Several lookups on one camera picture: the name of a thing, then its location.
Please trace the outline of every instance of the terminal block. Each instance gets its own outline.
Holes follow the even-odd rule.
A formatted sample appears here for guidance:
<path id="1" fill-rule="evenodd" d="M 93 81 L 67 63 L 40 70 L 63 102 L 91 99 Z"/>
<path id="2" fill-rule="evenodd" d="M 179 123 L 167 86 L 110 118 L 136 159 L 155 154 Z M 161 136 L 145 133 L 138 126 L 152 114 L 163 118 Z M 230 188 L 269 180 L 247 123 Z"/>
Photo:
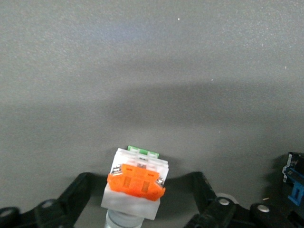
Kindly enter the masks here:
<path id="1" fill-rule="evenodd" d="M 169 166 L 159 154 L 129 146 L 118 149 L 108 174 L 101 206 L 154 220 L 165 193 Z"/>

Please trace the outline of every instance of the white cylinder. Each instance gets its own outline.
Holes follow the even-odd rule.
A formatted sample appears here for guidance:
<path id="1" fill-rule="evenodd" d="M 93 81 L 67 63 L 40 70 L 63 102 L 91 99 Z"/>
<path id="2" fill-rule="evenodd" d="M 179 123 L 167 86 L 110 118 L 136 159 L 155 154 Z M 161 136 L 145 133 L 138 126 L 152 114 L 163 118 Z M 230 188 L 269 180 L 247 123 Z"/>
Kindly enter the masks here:
<path id="1" fill-rule="evenodd" d="M 141 228 L 144 218 L 108 210 L 104 228 Z"/>

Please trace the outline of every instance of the white plastic block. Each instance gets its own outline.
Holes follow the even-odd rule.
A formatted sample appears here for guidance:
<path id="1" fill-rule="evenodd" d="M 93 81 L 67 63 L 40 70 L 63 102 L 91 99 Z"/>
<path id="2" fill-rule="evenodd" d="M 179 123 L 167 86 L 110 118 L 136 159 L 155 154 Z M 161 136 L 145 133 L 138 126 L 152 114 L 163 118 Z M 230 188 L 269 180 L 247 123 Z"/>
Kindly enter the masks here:
<path id="1" fill-rule="evenodd" d="M 130 196 L 123 192 L 112 191 L 109 184 L 107 184 L 104 189 L 101 206 L 129 215 L 154 220 L 160 203 L 160 199 L 151 201 L 145 198 Z"/>
<path id="2" fill-rule="evenodd" d="M 147 170 L 158 172 L 160 177 L 165 181 L 169 172 L 168 162 L 155 157 L 154 154 L 145 155 L 137 151 L 127 151 L 118 148 L 111 167 L 111 172 L 113 168 L 117 165 L 127 164 L 132 166 L 143 165 Z"/>

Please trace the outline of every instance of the metal screw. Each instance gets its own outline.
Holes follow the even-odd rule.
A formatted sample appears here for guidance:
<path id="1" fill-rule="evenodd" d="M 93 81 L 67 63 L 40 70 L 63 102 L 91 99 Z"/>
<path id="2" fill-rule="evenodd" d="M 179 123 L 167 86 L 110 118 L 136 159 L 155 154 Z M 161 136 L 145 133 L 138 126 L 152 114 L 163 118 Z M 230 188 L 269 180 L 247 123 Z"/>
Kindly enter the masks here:
<path id="1" fill-rule="evenodd" d="M 4 212 L 2 212 L 0 214 L 0 217 L 5 217 L 5 216 L 8 216 L 10 213 L 12 213 L 13 210 L 12 209 L 8 209 L 8 210 L 5 210 Z"/>
<path id="2" fill-rule="evenodd" d="M 48 208 L 53 205 L 53 202 L 48 200 L 44 204 L 42 204 L 42 208 Z"/>
<path id="3" fill-rule="evenodd" d="M 116 165 L 111 173 L 113 176 L 122 174 L 122 165 Z"/>
<path id="4" fill-rule="evenodd" d="M 226 199 L 224 199 L 224 198 L 221 198 L 220 200 L 219 200 L 219 203 L 221 204 L 221 205 L 223 205 L 223 206 L 227 206 L 227 205 L 229 205 L 229 201 L 228 200 L 226 200 Z"/>
<path id="5" fill-rule="evenodd" d="M 258 207 L 257 207 L 257 209 L 259 210 L 259 211 L 261 211 L 261 212 L 264 212 L 264 213 L 268 213 L 270 210 L 269 210 L 269 208 L 267 207 L 267 206 L 265 206 L 265 205 L 258 205 Z"/>
<path id="6" fill-rule="evenodd" d="M 165 184 L 165 181 L 163 180 L 163 178 L 160 177 L 159 179 L 156 180 L 156 183 L 158 185 L 160 185 L 161 187 L 163 187 Z"/>

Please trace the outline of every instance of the green part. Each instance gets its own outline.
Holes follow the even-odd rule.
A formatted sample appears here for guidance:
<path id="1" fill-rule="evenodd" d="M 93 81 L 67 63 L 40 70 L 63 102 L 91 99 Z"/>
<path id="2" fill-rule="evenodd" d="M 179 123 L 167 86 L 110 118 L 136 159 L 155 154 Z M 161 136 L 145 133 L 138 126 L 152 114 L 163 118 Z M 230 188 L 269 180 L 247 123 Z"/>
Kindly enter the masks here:
<path id="1" fill-rule="evenodd" d="M 137 151 L 139 150 L 139 153 L 144 154 L 144 155 L 147 155 L 148 152 L 150 152 L 151 154 L 156 154 L 156 157 L 157 157 L 157 158 L 160 156 L 159 153 L 155 153 L 155 152 L 152 152 L 152 151 L 147 151 L 147 150 L 144 150 L 144 149 L 141 149 L 141 148 L 137 148 L 137 147 L 135 147 L 135 146 L 128 146 L 128 150 L 129 150 L 129 151 L 130 151 L 130 150 L 137 150 Z"/>

